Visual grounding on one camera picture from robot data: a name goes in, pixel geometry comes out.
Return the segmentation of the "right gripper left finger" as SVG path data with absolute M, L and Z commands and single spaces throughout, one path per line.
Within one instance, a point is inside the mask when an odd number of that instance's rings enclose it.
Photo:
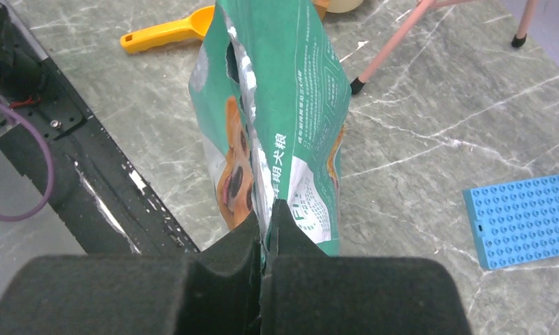
M 34 258 L 0 299 L 0 334 L 245 334 L 258 243 L 251 214 L 196 254 Z

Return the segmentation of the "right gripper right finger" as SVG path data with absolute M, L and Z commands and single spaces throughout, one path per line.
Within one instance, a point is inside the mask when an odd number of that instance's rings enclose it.
M 326 255 L 276 200 L 262 334 L 470 334 L 457 286 L 427 258 Z

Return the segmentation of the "green pet food bag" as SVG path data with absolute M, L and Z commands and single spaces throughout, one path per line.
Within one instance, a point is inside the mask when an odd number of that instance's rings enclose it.
M 351 89 L 310 1 L 217 1 L 188 83 L 229 229 L 269 235 L 285 200 L 327 255 L 339 242 L 340 146 Z

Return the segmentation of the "yellow plastic food scoop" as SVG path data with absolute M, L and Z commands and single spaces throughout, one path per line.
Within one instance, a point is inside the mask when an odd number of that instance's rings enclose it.
M 215 5 L 206 6 L 180 20 L 158 24 L 130 32 L 119 39 L 128 54 L 185 40 L 203 40 L 213 21 Z

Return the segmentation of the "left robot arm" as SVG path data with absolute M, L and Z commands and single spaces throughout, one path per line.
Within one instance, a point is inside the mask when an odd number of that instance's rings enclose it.
M 9 4 L 0 1 L 0 97 L 11 107 L 39 104 L 49 75 L 44 49 Z

